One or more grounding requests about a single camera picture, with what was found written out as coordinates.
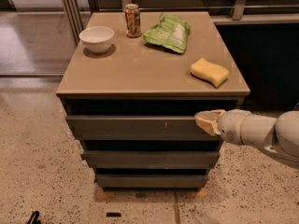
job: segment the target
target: bowl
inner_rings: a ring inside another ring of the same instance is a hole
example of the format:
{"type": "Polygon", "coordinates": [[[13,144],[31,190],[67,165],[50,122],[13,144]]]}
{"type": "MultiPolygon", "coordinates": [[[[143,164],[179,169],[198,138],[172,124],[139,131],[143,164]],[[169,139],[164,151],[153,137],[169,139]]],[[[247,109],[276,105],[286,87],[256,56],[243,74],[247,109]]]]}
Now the bowl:
{"type": "Polygon", "coordinates": [[[112,45],[114,32],[106,26],[94,26],[79,34],[85,48],[93,53],[105,53],[112,45]]]}

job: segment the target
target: can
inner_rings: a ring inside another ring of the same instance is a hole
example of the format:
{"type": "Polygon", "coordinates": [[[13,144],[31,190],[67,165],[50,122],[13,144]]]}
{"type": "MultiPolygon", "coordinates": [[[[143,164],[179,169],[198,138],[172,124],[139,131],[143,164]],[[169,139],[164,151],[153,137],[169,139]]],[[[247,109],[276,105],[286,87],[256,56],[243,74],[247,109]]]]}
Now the can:
{"type": "Polygon", "coordinates": [[[127,35],[129,37],[141,36],[139,6],[137,4],[127,4],[124,7],[124,14],[127,22],[127,35]]]}

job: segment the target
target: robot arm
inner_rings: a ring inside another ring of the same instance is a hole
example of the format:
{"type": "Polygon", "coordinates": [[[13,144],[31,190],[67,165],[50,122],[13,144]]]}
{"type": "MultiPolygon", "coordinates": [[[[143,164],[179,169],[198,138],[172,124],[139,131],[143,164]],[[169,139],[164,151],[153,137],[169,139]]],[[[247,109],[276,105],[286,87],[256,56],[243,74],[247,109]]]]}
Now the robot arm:
{"type": "Polygon", "coordinates": [[[228,143],[257,147],[277,160],[299,164],[299,111],[275,119],[239,109],[212,110],[197,113],[195,120],[204,131],[228,143]]]}

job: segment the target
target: yellow sponge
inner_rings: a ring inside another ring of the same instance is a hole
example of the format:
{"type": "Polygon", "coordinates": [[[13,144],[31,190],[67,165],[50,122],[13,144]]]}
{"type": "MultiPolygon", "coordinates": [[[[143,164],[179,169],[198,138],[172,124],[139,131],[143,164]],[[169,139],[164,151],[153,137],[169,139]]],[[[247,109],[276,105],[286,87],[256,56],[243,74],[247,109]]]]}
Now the yellow sponge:
{"type": "Polygon", "coordinates": [[[229,76],[230,72],[215,63],[210,63],[204,58],[201,58],[196,63],[191,65],[191,73],[198,78],[204,79],[212,83],[215,87],[220,84],[229,76]]]}

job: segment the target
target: chip bag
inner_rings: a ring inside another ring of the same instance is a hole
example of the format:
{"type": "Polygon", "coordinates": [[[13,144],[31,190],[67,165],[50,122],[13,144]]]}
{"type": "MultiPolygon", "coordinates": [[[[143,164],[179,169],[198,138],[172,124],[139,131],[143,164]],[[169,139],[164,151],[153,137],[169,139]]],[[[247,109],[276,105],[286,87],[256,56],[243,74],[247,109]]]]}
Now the chip bag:
{"type": "Polygon", "coordinates": [[[183,53],[187,46],[191,26],[176,15],[159,16],[160,23],[154,25],[143,35],[145,41],[183,53]]]}

